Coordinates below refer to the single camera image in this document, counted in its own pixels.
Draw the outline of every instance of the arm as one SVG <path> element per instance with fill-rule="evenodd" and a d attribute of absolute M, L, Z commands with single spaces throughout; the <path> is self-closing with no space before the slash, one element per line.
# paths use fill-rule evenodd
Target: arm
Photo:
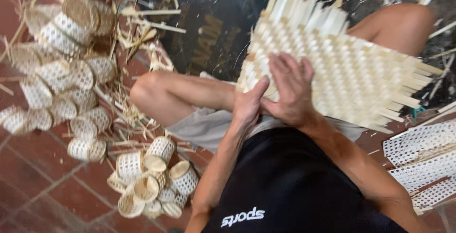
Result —
<path fill-rule="evenodd" d="M 409 232 L 421 232 L 420 220 L 407 191 L 385 169 L 316 112 L 311 102 L 313 69 L 307 59 L 297 63 L 290 55 L 270 56 L 270 69 L 280 100 L 263 98 L 272 115 L 302 131 L 358 186 L 379 212 Z"/>
<path fill-rule="evenodd" d="M 186 233 L 201 232 L 208 223 L 212 211 L 219 205 L 220 196 L 234 169 L 244 137 L 258 120 L 260 98 L 268 86 L 269 81 L 264 78 L 252 91 L 235 94 L 233 120 L 195 191 L 193 210 Z"/>

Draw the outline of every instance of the leg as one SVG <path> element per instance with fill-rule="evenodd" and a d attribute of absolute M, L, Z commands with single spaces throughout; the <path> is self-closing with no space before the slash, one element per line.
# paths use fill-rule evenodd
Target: leg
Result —
<path fill-rule="evenodd" d="M 193 106 L 231 111 L 234 88 L 218 80 L 154 71 L 136 81 L 130 98 L 140 111 L 168 127 L 195 112 Z"/>
<path fill-rule="evenodd" d="M 417 56 L 432 33 L 434 23 L 434 16 L 428 7 L 401 3 L 372 13 L 350 28 L 347 34 Z"/>

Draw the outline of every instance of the grey shorts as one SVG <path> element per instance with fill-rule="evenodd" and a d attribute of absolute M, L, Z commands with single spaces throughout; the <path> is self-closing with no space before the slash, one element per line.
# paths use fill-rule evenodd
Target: grey shorts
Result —
<path fill-rule="evenodd" d="M 226 110 L 216 111 L 211 108 L 195 108 L 194 113 L 166 129 L 175 137 L 189 141 L 193 147 L 201 146 L 215 153 L 232 119 L 233 115 Z M 326 119 L 351 141 L 357 140 L 362 132 L 368 130 L 338 119 L 329 117 Z M 250 131 L 248 138 L 260 131 L 280 127 L 286 127 L 286 125 L 278 119 L 264 116 Z"/>

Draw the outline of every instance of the floor tile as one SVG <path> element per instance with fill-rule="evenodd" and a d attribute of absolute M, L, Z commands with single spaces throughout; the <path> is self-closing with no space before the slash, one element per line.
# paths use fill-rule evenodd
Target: floor tile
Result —
<path fill-rule="evenodd" d="M 34 213 L 27 210 L 21 210 L 18 212 L 14 217 L 14 220 L 28 232 L 52 232 L 51 224 L 48 224 L 45 220 L 40 219 Z"/>
<path fill-rule="evenodd" d="M 87 233 L 115 233 L 115 232 L 110 230 L 103 224 L 96 223 L 87 231 Z"/>
<path fill-rule="evenodd" d="M 199 156 L 201 156 L 204 160 L 208 162 L 211 161 L 212 157 L 214 156 L 214 154 L 211 151 L 204 149 L 202 147 L 198 147 L 196 151 Z"/>
<path fill-rule="evenodd" d="M 61 206 L 49 195 L 43 195 L 28 206 L 28 209 L 48 224 L 59 228 L 62 232 L 78 232 L 77 229 L 86 227 L 73 213 Z"/>
<path fill-rule="evenodd" d="M 157 218 L 157 222 L 160 223 L 166 230 L 170 228 L 179 228 L 185 230 L 190 221 L 191 207 L 186 207 L 182 210 L 182 216 L 179 219 L 174 219 L 166 215 L 161 215 Z"/>
<path fill-rule="evenodd" d="M 111 176 L 112 169 L 106 161 L 100 165 L 100 163 L 88 163 L 79 169 L 74 175 L 85 182 L 91 189 L 96 191 L 100 196 L 106 198 L 113 206 L 117 206 L 117 201 L 120 198 L 120 194 L 112 190 L 106 179 Z"/>
<path fill-rule="evenodd" d="M 62 134 L 68 133 L 68 125 L 66 122 L 63 122 L 55 127 L 52 127 L 50 131 L 57 137 L 59 138 L 63 143 L 69 144 L 72 137 L 62 137 Z"/>
<path fill-rule="evenodd" d="M 81 163 L 68 156 L 62 144 L 47 132 L 13 136 L 8 144 L 53 180 L 60 179 Z"/>
<path fill-rule="evenodd" d="M 23 205 L 29 198 L 17 188 L 0 180 L 0 205 L 12 211 Z"/>
<path fill-rule="evenodd" d="M 49 195 L 85 222 L 90 222 L 111 211 L 71 177 L 49 191 Z"/>
<path fill-rule="evenodd" d="M 115 213 L 105 219 L 106 224 L 110 225 L 118 233 L 161 233 L 161 229 L 144 216 L 127 219 L 119 213 Z"/>
<path fill-rule="evenodd" d="M 190 161 L 194 166 L 199 167 L 200 169 L 208 166 L 209 162 L 204 160 L 201 156 L 193 152 L 185 152 L 185 154 L 190 158 Z"/>
<path fill-rule="evenodd" d="M 0 226 L 1 233 L 25 233 L 25 231 L 18 228 L 12 222 L 6 222 L 2 226 Z"/>
<path fill-rule="evenodd" d="M 6 147 L 0 152 L 0 178 L 22 190 L 29 198 L 36 196 L 51 184 Z"/>

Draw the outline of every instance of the finger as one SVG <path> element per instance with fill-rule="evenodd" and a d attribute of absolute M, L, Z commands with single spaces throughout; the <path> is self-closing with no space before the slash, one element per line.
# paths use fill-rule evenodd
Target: finger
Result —
<path fill-rule="evenodd" d="M 282 61 L 282 59 L 278 56 L 276 56 L 275 54 L 271 53 L 269 55 L 269 58 L 271 60 L 271 57 L 274 58 L 274 64 L 276 65 L 277 69 L 280 70 L 280 72 L 282 72 L 283 74 L 286 74 L 287 72 L 290 71 L 290 69 L 288 68 L 288 66 L 285 65 L 285 62 Z"/>
<path fill-rule="evenodd" d="M 280 62 L 280 59 L 271 53 L 269 58 L 269 71 L 271 71 L 272 78 L 274 79 L 280 96 L 284 96 L 286 95 L 285 92 L 290 88 L 290 83 L 286 78 L 286 72 L 284 72 L 283 67 L 279 65 L 280 63 L 282 63 Z"/>
<path fill-rule="evenodd" d="M 315 71 L 313 70 L 311 61 L 309 61 L 307 58 L 302 58 L 301 63 L 304 67 L 304 78 L 306 81 L 311 82 L 313 79 L 313 76 L 315 74 Z"/>
<path fill-rule="evenodd" d="M 302 79 L 302 74 L 303 74 L 303 65 L 294 59 L 290 54 L 281 52 L 279 57 L 282 59 L 282 61 L 285 62 L 285 64 L 291 69 L 291 72 L 293 75 L 298 79 Z"/>
<path fill-rule="evenodd" d="M 269 112 L 272 116 L 277 117 L 280 112 L 280 105 L 277 102 L 273 102 L 266 97 L 260 99 L 261 107 Z"/>
<path fill-rule="evenodd" d="M 254 98 L 259 99 L 263 96 L 266 90 L 269 87 L 269 78 L 267 76 L 263 76 L 256 84 L 255 87 L 251 90 Z"/>

